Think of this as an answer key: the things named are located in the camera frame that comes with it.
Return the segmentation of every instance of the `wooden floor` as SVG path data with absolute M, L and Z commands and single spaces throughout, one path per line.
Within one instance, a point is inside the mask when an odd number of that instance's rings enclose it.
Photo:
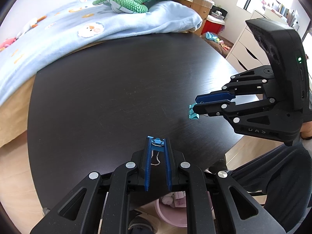
M 235 169 L 280 145 L 279 142 L 244 136 L 226 153 L 227 166 Z M 0 148 L 0 201 L 15 226 L 22 234 L 42 219 L 40 205 L 31 176 L 26 132 Z M 153 203 L 142 210 L 157 217 Z M 186 234 L 186 228 L 173 227 L 162 222 L 158 234 Z

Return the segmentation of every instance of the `gray pants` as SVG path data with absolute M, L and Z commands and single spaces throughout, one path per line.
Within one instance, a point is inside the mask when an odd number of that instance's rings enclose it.
M 128 234 L 154 234 L 154 232 L 152 232 L 148 227 L 139 226 L 130 229 Z
M 231 172 L 248 192 L 267 194 L 264 208 L 286 232 L 302 218 L 312 192 L 312 159 L 301 143 L 281 145 Z

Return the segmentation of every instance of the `black round table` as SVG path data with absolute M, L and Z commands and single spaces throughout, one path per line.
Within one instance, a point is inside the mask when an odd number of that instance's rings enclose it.
M 169 137 L 188 162 L 212 165 L 242 136 L 223 117 L 189 120 L 188 107 L 233 74 L 204 40 L 184 33 L 110 40 L 40 70 L 30 101 L 28 153 L 42 207 L 53 208 L 88 173 L 109 173 L 129 161 L 147 136 Z M 131 208 L 168 192 L 160 161 L 152 167 L 149 192 L 132 196 Z

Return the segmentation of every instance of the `silver pivot screw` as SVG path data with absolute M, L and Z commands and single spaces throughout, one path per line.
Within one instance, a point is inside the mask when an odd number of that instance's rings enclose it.
M 134 162 L 128 162 L 126 163 L 126 167 L 131 169 L 131 168 L 134 168 L 135 167 L 135 163 Z
M 226 173 L 225 171 L 219 171 L 219 172 L 218 172 L 218 176 L 219 176 L 220 178 L 226 178 L 226 177 L 227 177 L 227 173 Z
M 99 174 L 96 173 L 96 172 L 92 172 L 92 173 L 89 174 L 89 178 L 90 179 L 96 179 L 98 176 L 99 176 Z
M 190 163 L 189 162 L 182 162 L 181 163 L 181 167 L 182 168 L 189 168 L 191 165 L 190 165 Z
M 238 117 L 236 117 L 236 118 L 233 119 L 233 122 L 234 122 L 234 123 L 239 123 L 239 121 L 240 121 L 240 119 L 239 119 Z

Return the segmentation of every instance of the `cartoon sheep patch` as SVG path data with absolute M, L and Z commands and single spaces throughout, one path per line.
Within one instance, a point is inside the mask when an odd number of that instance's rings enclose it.
M 87 2 L 88 0 L 80 0 L 80 2 Z
M 88 23 L 84 25 L 78 31 L 79 37 L 89 38 L 93 37 L 94 35 L 100 34 L 104 31 L 104 26 L 101 23 Z

